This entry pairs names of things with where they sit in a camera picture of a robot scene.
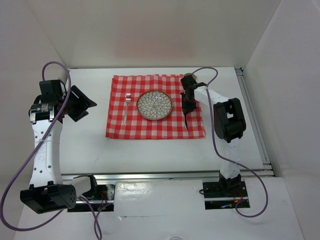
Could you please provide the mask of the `silver knife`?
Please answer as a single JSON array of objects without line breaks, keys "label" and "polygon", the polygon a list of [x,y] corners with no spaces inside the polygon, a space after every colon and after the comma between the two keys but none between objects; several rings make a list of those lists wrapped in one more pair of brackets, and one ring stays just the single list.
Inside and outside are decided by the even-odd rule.
[{"label": "silver knife", "polygon": [[187,119],[187,117],[188,117],[188,114],[187,114],[187,113],[184,114],[184,124],[185,124],[185,128],[188,130],[188,129],[189,129],[189,126],[188,126],[188,119]]}]

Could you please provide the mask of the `floral patterned plate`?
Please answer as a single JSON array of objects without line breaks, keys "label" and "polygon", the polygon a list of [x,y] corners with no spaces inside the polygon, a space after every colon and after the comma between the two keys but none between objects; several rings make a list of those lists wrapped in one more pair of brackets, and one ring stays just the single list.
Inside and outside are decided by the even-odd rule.
[{"label": "floral patterned plate", "polygon": [[170,96],[160,90],[149,90],[136,101],[138,113],[147,120],[157,121],[167,117],[173,109]]}]

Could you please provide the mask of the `red white checkered cloth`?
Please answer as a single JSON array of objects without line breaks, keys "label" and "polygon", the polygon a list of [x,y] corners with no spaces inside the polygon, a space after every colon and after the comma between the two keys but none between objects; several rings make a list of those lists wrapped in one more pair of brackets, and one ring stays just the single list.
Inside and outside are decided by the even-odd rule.
[{"label": "red white checkered cloth", "polygon": [[[171,140],[198,139],[206,135],[202,110],[187,115],[188,130],[182,112],[181,93],[183,74],[114,75],[111,81],[110,100],[105,136],[119,140]],[[160,120],[148,120],[137,110],[136,102],[141,94],[160,90],[170,96],[171,113]],[[131,94],[127,121],[124,123],[126,93]]]}]

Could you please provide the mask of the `silver fork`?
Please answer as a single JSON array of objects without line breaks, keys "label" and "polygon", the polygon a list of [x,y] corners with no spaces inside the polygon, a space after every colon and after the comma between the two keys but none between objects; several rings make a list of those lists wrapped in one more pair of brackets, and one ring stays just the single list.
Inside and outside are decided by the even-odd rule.
[{"label": "silver fork", "polygon": [[123,119],[123,122],[124,122],[124,123],[127,122],[128,109],[129,109],[129,105],[130,105],[130,103],[131,103],[131,100],[132,100],[131,94],[130,94],[130,93],[126,93],[126,96],[125,96],[125,104],[126,104],[126,107],[125,107],[124,119]]}]

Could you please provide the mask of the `beige paper cup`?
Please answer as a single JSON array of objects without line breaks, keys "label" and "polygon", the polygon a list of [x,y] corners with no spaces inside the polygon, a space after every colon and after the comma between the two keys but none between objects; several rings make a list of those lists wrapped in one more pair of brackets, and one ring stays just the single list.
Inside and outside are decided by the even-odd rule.
[{"label": "beige paper cup", "polygon": [[194,74],[194,73],[186,73],[186,74],[184,74],[184,77],[185,78],[189,78],[189,79],[193,79],[195,82],[197,82],[197,76]]}]

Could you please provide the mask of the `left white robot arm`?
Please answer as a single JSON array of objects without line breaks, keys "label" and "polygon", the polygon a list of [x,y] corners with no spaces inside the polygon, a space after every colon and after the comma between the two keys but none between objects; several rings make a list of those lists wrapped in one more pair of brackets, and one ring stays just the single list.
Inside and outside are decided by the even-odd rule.
[{"label": "left white robot arm", "polygon": [[79,197],[97,197],[99,187],[92,174],[79,175],[65,184],[60,168],[60,138],[63,118],[74,122],[87,116],[88,108],[97,106],[75,85],[67,92],[58,79],[41,81],[41,94],[29,110],[34,134],[35,155],[29,188],[20,192],[20,200],[37,214],[76,206]]}]

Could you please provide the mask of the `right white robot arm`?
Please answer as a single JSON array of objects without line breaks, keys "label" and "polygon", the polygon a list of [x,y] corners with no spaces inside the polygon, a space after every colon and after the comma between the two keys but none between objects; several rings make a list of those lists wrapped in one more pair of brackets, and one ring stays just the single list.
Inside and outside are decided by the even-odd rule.
[{"label": "right white robot arm", "polygon": [[230,196],[241,185],[239,144],[246,130],[246,121],[238,98],[227,98],[208,89],[204,82],[197,82],[192,73],[185,74],[180,80],[183,92],[181,93],[181,107],[184,115],[185,128],[188,129],[187,115],[197,109],[197,102],[212,107],[211,126],[213,137],[217,137],[221,147],[223,160],[219,170],[219,181],[212,192],[223,196]]}]

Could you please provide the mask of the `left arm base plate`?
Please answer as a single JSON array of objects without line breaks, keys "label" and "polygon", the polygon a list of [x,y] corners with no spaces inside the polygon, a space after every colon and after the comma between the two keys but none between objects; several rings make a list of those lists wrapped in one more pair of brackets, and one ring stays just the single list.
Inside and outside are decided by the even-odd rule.
[{"label": "left arm base plate", "polygon": [[[96,190],[97,192],[91,195],[87,193],[84,195],[94,212],[113,212],[116,184],[98,184]],[[84,213],[90,212],[91,210],[85,201],[77,200],[75,207],[67,211],[69,213]]]}]

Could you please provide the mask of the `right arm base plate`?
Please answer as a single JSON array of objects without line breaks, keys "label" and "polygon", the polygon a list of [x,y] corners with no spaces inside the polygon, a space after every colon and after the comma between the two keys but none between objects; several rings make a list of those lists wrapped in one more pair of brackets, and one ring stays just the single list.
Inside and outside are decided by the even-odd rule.
[{"label": "right arm base plate", "polygon": [[223,191],[218,182],[203,182],[199,193],[204,196],[206,210],[250,208],[247,187],[244,181],[239,186]]}]

